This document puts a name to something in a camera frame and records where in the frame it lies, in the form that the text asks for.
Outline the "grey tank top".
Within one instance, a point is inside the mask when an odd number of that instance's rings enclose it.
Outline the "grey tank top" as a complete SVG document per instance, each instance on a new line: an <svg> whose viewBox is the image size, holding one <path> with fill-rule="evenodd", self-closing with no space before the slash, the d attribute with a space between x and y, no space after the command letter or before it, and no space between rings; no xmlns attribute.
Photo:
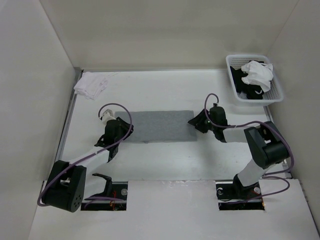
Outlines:
<svg viewBox="0 0 320 240"><path fill-rule="evenodd" d="M196 130L188 124L192 110L132 111L133 133L126 143L196 142Z"/></svg>

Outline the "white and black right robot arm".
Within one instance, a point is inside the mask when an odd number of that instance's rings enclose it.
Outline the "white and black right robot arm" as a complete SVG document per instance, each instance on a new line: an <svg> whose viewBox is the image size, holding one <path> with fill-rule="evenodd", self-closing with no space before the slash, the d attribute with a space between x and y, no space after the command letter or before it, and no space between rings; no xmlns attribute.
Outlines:
<svg viewBox="0 0 320 240"><path fill-rule="evenodd" d="M233 178L232 192L238 198L245 197L250 187L276 164L289 156L282 135L271 121L255 122L253 126L234 127L228 124L223 107L214 104L210 110L203 109L188 124L203 134L211 131L222 143L245 143L248 145L251 160Z"/></svg>

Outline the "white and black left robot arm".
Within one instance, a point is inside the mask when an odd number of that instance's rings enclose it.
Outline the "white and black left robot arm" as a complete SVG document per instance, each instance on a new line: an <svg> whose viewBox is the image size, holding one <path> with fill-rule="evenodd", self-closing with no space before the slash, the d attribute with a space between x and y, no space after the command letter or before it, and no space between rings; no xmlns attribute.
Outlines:
<svg viewBox="0 0 320 240"><path fill-rule="evenodd" d="M132 122L120 117L104 121L104 134L91 153L71 161L58 160L53 164L47 183L40 193L40 207L55 207L74 213L83 208L83 201L117 201L113 194L112 178L98 168L115 159L119 145L134 131Z"/></svg>

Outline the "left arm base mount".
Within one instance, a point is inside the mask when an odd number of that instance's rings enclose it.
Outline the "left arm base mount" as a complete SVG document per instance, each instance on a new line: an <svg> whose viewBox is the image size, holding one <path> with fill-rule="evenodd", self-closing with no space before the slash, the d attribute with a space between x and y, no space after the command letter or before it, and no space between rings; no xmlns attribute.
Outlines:
<svg viewBox="0 0 320 240"><path fill-rule="evenodd" d="M128 198L127 181L113 181L101 173L90 175L84 188L82 211L126 211Z"/></svg>

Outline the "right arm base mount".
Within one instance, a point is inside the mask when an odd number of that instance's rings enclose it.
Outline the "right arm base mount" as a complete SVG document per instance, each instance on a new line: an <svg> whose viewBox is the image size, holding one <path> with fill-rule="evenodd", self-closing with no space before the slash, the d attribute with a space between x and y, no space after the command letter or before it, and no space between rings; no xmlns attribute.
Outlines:
<svg viewBox="0 0 320 240"><path fill-rule="evenodd" d="M261 198L251 200L262 195L258 182L240 192L235 190L231 181L217 182L215 186L220 211L265 210Z"/></svg>

